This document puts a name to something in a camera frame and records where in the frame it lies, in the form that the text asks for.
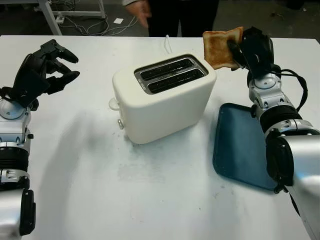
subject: person's hand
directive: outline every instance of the person's hand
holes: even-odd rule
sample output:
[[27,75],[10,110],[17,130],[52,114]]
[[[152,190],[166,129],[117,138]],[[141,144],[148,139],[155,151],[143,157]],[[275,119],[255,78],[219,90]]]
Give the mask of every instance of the person's hand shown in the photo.
[[140,24],[145,28],[148,27],[147,18],[151,17],[150,6],[148,0],[139,0],[125,6],[126,10],[136,16]]

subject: metal frame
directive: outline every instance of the metal frame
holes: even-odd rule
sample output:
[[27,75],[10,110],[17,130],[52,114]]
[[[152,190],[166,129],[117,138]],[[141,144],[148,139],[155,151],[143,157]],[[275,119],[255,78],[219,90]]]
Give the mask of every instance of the metal frame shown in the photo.
[[63,16],[92,16],[106,18],[105,8],[102,0],[98,0],[100,11],[52,11],[48,0],[0,0],[0,4],[35,4],[38,3],[43,15],[53,33],[53,35],[62,35],[56,22],[55,15]]

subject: toaster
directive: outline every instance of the toaster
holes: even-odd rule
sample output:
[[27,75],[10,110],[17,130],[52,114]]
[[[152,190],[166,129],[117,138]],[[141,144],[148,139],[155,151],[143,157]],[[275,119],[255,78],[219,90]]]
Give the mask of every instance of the toaster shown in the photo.
[[116,72],[109,107],[132,142],[149,143],[197,123],[216,78],[203,58],[170,54]]

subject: toasted bread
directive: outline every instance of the toasted bread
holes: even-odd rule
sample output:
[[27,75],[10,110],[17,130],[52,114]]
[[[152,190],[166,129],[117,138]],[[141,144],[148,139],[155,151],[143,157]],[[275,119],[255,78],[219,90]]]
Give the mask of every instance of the toasted bread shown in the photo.
[[222,67],[237,69],[227,41],[233,40],[237,44],[242,41],[244,27],[240,26],[230,31],[205,31],[203,33],[204,59],[214,68]]

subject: table surface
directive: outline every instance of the table surface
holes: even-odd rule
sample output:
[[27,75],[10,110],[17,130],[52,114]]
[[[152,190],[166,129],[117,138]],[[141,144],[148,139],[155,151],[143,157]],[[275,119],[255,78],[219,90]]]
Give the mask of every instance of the table surface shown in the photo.
[[[52,36],[1,36],[0,78],[12,86],[28,53]],[[29,169],[36,226],[25,240],[307,240],[289,195],[274,195],[216,174],[212,165],[219,107],[251,106],[247,71],[219,69],[201,120],[137,145],[108,107],[114,72],[166,55],[164,38],[54,36],[79,58],[80,76],[38,98],[32,113]],[[174,52],[203,56],[201,38],[170,38]],[[302,117],[320,128],[320,46],[314,39],[273,39],[275,63],[308,84]],[[283,77],[298,106],[302,89]]]

